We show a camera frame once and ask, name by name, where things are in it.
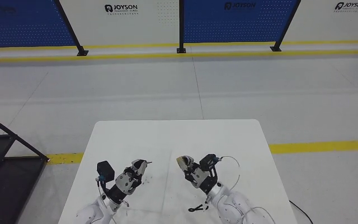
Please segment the joyson logo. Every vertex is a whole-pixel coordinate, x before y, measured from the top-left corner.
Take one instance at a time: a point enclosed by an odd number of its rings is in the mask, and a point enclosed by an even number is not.
[[[358,2],[339,2],[335,6],[335,12],[357,12]]]
[[[256,2],[226,2],[224,10],[226,11],[243,11],[252,10],[256,7]]]
[[[138,15],[137,4],[106,4],[105,10],[108,15]]]

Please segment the fence base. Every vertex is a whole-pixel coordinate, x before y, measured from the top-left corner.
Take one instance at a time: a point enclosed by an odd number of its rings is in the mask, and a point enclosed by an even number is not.
[[[270,47],[273,52],[281,52],[282,50],[280,48],[276,48],[275,46]]]
[[[84,50],[83,46],[77,46],[78,54],[77,56],[87,56],[88,50]]]
[[[186,53],[186,49],[185,48],[177,48],[177,53],[178,54]]]
[[[78,52],[77,56],[87,56],[88,50]]]

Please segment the black cable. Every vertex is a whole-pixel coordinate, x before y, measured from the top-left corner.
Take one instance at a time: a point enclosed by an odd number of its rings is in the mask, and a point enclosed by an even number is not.
[[[195,212],[195,211],[200,211],[200,210],[204,210],[204,209],[202,208],[202,204],[199,205],[199,206],[196,207],[196,208],[189,208],[189,209],[188,209],[189,212]]]
[[[293,203],[292,201],[290,201],[291,204],[293,204],[296,208],[298,208],[303,214],[305,214],[307,216],[307,218],[309,219],[309,221],[311,222],[311,224],[313,224],[311,218],[302,210],[300,209],[300,207],[298,207],[295,203]]]

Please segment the black metal post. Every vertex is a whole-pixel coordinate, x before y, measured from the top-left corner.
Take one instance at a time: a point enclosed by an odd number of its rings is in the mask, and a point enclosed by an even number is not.
[[[86,56],[86,55],[88,54],[88,50],[84,50],[83,46],[81,46],[81,45],[79,44],[79,41],[78,41],[78,39],[77,39],[77,37],[76,37],[76,34],[74,33],[74,31],[73,31],[73,29],[72,29],[72,26],[71,26],[71,24],[69,23],[69,20],[68,20],[68,18],[67,18],[67,16],[66,16],[66,13],[65,13],[65,11],[64,11],[63,8],[62,8],[62,5],[61,5],[61,3],[60,3],[60,0],[54,0],[54,2],[55,2],[56,6],[57,6],[57,9],[58,9],[58,11],[60,12],[60,14],[61,14],[61,16],[62,16],[62,18],[63,18],[63,21],[65,22],[65,24],[66,24],[66,26],[67,26],[67,28],[68,28],[68,31],[70,32],[70,34],[71,34],[71,36],[72,36],[72,39],[73,39],[73,41],[74,41],[74,43],[75,43],[75,45],[76,45],[76,47],[77,47],[77,49],[78,49],[78,54],[77,54],[77,56]]]
[[[5,127],[3,124],[0,123],[0,129],[2,129],[4,132],[6,132],[7,134],[9,134],[14,140],[19,141],[21,144],[23,144],[24,146],[26,146],[29,150],[31,150],[32,152],[35,152],[37,155],[39,155],[41,158],[43,158],[44,160],[48,161],[49,158],[47,156],[45,156],[44,154],[42,154],[40,151],[38,151],[37,149],[35,149],[32,145],[30,145],[28,142],[26,142],[25,140],[23,140],[21,137],[19,137],[17,134],[15,134],[14,132],[12,132],[10,129],[8,129],[7,127]]]
[[[290,24],[292,22],[293,17],[295,16],[295,13],[296,13],[296,11],[298,9],[298,6],[300,5],[300,2],[301,2],[301,0],[296,1],[296,5],[295,5],[295,7],[293,8],[293,10],[291,12],[291,15],[290,15],[290,17],[289,17],[289,19],[288,19],[288,21],[287,21],[287,23],[285,25],[284,31],[282,32],[279,40],[276,41],[274,46],[270,47],[273,52],[280,52],[281,51],[281,49],[280,49],[281,43],[282,43],[282,41],[283,41],[283,39],[284,39],[284,37],[286,35],[286,32],[287,32],[288,28],[290,27]]]
[[[184,0],[179,0],[179,48],[177,53],[186,53],[184,48]]]

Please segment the black metal frame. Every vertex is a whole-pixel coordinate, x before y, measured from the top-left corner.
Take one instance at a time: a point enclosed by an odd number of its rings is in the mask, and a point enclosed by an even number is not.
[[[57,9],[60,12],[60,14],[61,14],[61,16],[63,18],[63,21],[65,22],[65,24],[66,24],[66,26],[68,28],[68,31],[70,32],[70,34],[72,36],[72,39],[73,39],[73,41],[74,41],[74,43],[75,43],[75,45],[76,45],[76,47],[78,49],[77,56],[86,56],[88,54],[88,50],[84,50],[83,46],[81,46],[79,44],[79,41],[78,41],[78,39],[76,37],[76,34],[74,33],[74,31],[72,29],[72,26],[71,26],[71,24],[70,24],[70,22],[69,22],[69,20],[68,20],[68,18],[66,16],[66,13],[63,10],[63,7],[62,7],[62,5],[60,3],[60,0],[54,0],[54,2],[55,2],[56,6],[57,6]]]
[[[271,50],[273,52],[280,52],[281,43],[286,35],[288,28],[292,22],[293,17],[296,14],[298,6],[300,5],[301,0],[296,1],[296,5],[294,6],[291,15],[285,25],[284,31],[282,32],[278,41],[276,41],[274,46],[271,46]],[[179,0],[179,48],[177,48],[177,53],[186,53],[186,49],[184,48],[184,0]]]
[[[44,154],[42,154],[40,151],[38,151],[37,149],[35,149],[32,145],[30,145],[28,142],[26,142],[25,140],[23,140],[21,137],[19,137],[17,134],[15,134],[14,132],[12,132],[10,129],[8,129],[7,127],[5,127],[3,124],[0,123],[0,129],[3,130],[4,132],[6,132],[10,138],[11,138],[11,143],[8,145],[8,147],[6,148],[6,150],[4,150],[1,154],[0,154],[0,160],[2,160],[6,153],[9,151],[9,149],[11,148],[12,144],[15,141],[19,141],[21,144],[23,144],[24,146],[26,146],[29,150],[31,150],[32,152],[35,152],[38,156],[40,156],[41,158],[43,158],[44,160],[49,160],[49,158],[47,156],[45,156]]]
[[[186,53],[184,48],[184,0],[179,0],[179,48],[177,53]]]
[[[0,134],[0,209],[3,211],[2,215],[6,214],[6,217],[0,217],[0,222],[15,224],[49,158],[1,123],[0,129],[7,133]],[[38,156],[5,157],[15,141],[19,141]]]
[[[300,3],[301,3],[301,0],[297,0],[297,1],[296,1],[296,5],[295,5],[295,7],[293,8],[293,10],[292,10],[292,12],[291,12],[291,15],[290,15],[290,17],[289,17],[289,20],[287,21],[286,26],[285,26],[285,28],[284,28],[284,31],[282,32],[282,34],[281,34],[279,40],[276,41],[276,43],[275,43],[274,46],[271,46],[271,47],[270,47],[273,52],[280,52],[280,51],[281,51],[281,49],[280,49],[281,43],[282,43],[282,41],[283,41],[283,39],[284,39],[284,37],[285,37],[285,35],[286,35],[287,30],[289,29],[289,27],[290,27],[290,25],[291,25],[292,19],[293,19],[293,17],[295,16],[296,11],[297,11],[298,6],[300,5]]]

